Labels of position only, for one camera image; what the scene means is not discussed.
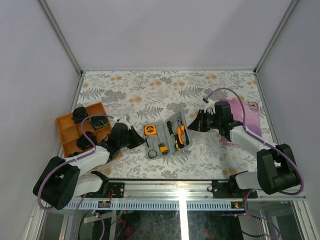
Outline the grey plastic tool case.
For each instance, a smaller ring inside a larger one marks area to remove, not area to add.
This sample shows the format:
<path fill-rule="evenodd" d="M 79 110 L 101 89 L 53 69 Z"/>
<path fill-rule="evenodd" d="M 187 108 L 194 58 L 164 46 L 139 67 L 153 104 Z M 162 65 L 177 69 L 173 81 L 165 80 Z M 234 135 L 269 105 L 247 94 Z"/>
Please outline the grey plastic tool case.
<path fill-rule="evenodd" d="M 185 145 L 180 150 L 176 150 L 176 148 L 175 148 L 175 135 L 178 135 L 177 134 L 177 128 L 178 128 L 177 118 L 181 118 L 181 120 L 186 128 L 186 133 L 187 133 L 187 136 L 189 139 L 189 145 Z M 172 129 L 174 132 L 174 136 L 170 136 L 170 134 L 169 134 L 168 127 L 167 127 L 167 121 L 171 121 L 171 123 L 172 123 Z M 156 159 L 161 159 L 161 158 L 166 158 L 166 157 L 171 157 L 171 156 L 177 156 L 177 155 L 181 154 L 184 150 L 188 150 L 193 144 L 192 139 L 190 137 L 189 130 L 187 129 L 187 121 L 186 121 L 185 115 L 182 111 L 175 113 L 174 115 L 170 116 L 165 121 L 144 124 L 142 127 L 144 137 L 145 137 L 144 126 L 146 126 L 148 124 L 154 124 L 156 126 L 157 137 L 158 137 L 158 139 L 153 142 L 151 140 L 148 141 L 148 143 L 150 144 L 150 147 L 147 147 L 147 144 L 145 143 L 146 158 L 148 160 L 156 160 Z M 162 155 L 162 153 L 159 150 L 160 143 L 164 143 L 168 147 L 168 149 L 169 149 L 168 154 Z M 156 150 L 157 157 L 150 159 L 148 157 L 148 152 L 150 150 Z"/>

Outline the small yellow black screwdriver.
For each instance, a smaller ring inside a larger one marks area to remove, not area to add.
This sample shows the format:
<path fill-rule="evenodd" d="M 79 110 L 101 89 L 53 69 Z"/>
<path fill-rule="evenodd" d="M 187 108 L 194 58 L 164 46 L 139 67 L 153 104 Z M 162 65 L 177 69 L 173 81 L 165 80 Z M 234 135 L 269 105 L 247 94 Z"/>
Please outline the small yellow black screwdriver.
<path fill-rule="evenodd" d="M 181 149 L 181 145 L 180 145 L 180 141 L 179 141 L 179 136 L 176 134 L 174 136 L 174 146 L 175 146 L 175 149 L 177 151 L 179 151 Z"/>

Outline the orange wooden divided tray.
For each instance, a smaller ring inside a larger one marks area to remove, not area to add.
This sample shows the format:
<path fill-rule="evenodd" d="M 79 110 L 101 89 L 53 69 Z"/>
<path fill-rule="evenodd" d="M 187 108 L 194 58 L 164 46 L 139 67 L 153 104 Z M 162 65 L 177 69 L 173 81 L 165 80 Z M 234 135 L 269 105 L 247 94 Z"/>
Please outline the orange wooden divided tray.
<path fill-rule="evenodd" d="M 100 143 L 108 134 L 111 133 L 112 130 L 110 123 L 107 127 L 94 130 L 90 124 L 90 119 L 87 119 L 84 123 L 75 124 L 72 120 L 71 112 L 56 118 L 56 124 L 64 157 L 84 151 L 76 146 L 77 140 L 81 137 L 81 135 L 83 135 L 83 133 L 88 131 L 94 132 L 97 138 L 97 143 Z"/>

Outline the purple folded cloth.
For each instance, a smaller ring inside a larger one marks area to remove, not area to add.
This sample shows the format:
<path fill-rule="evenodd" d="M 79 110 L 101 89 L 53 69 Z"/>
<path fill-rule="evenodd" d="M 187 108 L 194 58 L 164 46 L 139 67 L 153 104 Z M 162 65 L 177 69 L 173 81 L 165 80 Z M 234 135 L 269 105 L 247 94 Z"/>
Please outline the purple folded cloth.
<path fill-rule="evenodd" d="M 240 102 L 237 99 L 224 99 L 221 101 L 227 101 L 230 105 L 233 119 L 235 121 L 243 122 L 243 110 Z M 245 126 L 258 136 L 262 136 L 261 123 L 259 117 L 259 104 L 253 101 L 242 101 L 245 111 Z"/>

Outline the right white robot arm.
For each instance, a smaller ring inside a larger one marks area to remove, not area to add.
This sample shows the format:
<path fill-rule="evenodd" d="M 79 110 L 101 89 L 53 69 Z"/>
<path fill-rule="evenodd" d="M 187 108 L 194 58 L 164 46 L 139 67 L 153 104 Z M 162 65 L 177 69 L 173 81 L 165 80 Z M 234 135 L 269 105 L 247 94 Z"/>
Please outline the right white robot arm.
<path fill-rule="evenodd" d="M 240 197 L 249 189 L 262 190 L 268 195 L 287 194 L 289 188 L 304 187 L 289 145 L 269 143 L 251 132 L 244 121 L 234 120 L 227 101 L 218 101 L 213 107 L 211 112 L 199 110 L 188 129 L 197 132 L 218 130 L 222 137 L 241 146 L 256 159 L 256 171 L 230 176 L 227 189 L 231 196 Z"/>

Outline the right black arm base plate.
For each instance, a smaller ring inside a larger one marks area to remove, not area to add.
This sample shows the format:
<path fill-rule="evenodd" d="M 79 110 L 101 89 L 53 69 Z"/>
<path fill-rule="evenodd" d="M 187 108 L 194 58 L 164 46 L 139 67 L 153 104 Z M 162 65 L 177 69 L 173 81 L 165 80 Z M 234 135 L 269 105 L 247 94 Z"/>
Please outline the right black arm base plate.
<path fill-rule="evenodd" d="M 244 199 L 250 190 L 259 190 L 257 176 L 249 172 L 231 175 L 229 179 L 211 181 L 214 199 Z"/>

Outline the small black tape roll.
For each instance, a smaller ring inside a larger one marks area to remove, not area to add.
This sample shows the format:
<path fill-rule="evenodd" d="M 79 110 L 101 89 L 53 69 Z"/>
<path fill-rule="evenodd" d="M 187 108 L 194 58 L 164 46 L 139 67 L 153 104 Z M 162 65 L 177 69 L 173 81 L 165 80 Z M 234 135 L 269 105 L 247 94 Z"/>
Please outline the small black tape roll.
<path fill-rule="evenodd" d="M 150 159 L 154 159 L 155 157 L 157 157 L 158 153 L 155 149 L 151 149 L 148 151 L 147 153 L 147 156 L 150 158 Z"/>

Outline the orange black pliers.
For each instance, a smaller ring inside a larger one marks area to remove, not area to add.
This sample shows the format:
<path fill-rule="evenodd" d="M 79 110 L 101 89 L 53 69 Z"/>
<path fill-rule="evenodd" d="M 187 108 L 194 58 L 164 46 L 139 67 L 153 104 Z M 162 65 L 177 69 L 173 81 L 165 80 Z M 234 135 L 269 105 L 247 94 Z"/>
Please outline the orange black pliers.
<path fill-rule="evenodd" d="M 181 149 L 184 146 L 189 145 L 190 141 L 189 141 L 189 138 L 188 138 L 188 135 L 187 135 L 186 127 L 183 124 L 183 121 L 182 121 L 182 119 L 180 117 L 177 118 L 177 130 L 176 131 L 177 131 L 177 135 L 178 135 L 178 138 L 179 138 Z"/>

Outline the aluminium front rail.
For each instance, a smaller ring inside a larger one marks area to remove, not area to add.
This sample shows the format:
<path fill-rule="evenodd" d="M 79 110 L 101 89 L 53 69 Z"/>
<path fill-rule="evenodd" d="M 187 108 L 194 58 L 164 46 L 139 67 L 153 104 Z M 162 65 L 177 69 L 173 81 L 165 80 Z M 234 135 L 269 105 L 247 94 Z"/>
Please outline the aluminium front rail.
<path fill-rule="evenodd" d="M 62 179 L 48 181 L 43 188 L 38 183 L 33 189 L 33 193 L 39 196 L 40 200 L 45 201 L 55 208 L 61 205 L 64 208 L 73 198 L 85 197 L 90 199 L 120 199 L 100 197 L 104 184 L 118 181 L 101 179 L 94 175 L 83 176 L 78 181 L 64 181 Z M 125 200 L 151 200 L 151 201 L 169 201 L 186 197 L 187 199 L 241 199 L 241 198 L 214 198 L 212 190 L 212 181 L 146 181 L 133 180 L 122 181 L 125 183 Z"/>

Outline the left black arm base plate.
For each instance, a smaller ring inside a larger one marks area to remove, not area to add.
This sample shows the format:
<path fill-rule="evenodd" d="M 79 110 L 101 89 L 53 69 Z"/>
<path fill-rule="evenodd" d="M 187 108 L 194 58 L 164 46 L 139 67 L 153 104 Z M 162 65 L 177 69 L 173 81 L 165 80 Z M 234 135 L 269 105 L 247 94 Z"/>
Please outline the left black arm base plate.
<path fill-rule="evenodd" d="M 125 193 L 124 182 L 108 182 L 102 186 L 100 198 L 122 199 Z"/>

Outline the screwdriver bit set holder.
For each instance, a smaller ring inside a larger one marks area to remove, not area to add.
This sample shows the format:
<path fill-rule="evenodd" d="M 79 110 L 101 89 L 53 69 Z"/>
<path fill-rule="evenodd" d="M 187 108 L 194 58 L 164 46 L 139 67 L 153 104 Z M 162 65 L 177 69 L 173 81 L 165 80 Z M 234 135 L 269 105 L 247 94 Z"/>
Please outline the screwdriver bit set holder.
<path fill-rule="evenodd" d="M 169 148 L 164 143 L 160 143 L 158 147 L 162 155 L 167 155 L 169 153 Z"/>

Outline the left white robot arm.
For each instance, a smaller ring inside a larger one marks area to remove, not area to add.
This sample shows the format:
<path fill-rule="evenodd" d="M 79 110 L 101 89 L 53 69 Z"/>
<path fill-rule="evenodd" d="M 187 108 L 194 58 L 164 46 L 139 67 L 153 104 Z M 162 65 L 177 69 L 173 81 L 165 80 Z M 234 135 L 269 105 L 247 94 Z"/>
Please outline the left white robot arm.
<path fill-rule="evenodd" d="M 105 197 L 110 191 L 109 179 L 95 168 L 112 161 L 122 148 L 133 149 L 144 143 L 133 126 L 117 122 L 93 149 L 73 157 L 51 158 L 32 191 L 39 207 L 61 210 L 74 197 Z"/>

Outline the black orange rolled belt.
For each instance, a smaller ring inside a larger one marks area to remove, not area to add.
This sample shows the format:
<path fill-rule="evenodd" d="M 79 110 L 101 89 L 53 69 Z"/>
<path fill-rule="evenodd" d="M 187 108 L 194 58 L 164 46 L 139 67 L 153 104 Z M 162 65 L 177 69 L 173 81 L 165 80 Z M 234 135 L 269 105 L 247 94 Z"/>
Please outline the black orange rolled belt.
<path fill-rule="evenodd" d="M 92 142 L 94 143 L 94 145 L 98 144 L 97 137 L 94 132 L 87 131 L 85 134 L 90 139 L 90 141 L 84 134 L 82 134 L 81 137 L 78 138 L 76 141 L 76 146 L 82 151 L 92 148 L 93 147 Z"/>

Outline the orange tape measure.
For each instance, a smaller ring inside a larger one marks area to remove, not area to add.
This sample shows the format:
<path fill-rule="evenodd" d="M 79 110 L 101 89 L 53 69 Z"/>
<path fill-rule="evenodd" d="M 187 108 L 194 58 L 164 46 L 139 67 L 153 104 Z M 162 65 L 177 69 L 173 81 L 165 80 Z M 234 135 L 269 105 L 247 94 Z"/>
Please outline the orange tape measure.
<path fill-rule="evenodd" d="M 154 124 L 147 124 L 144 126 L 144 139 L 147 147 L 150 147 L 149 140 L 152 142 L 158 139 L 157 128 Z"/>

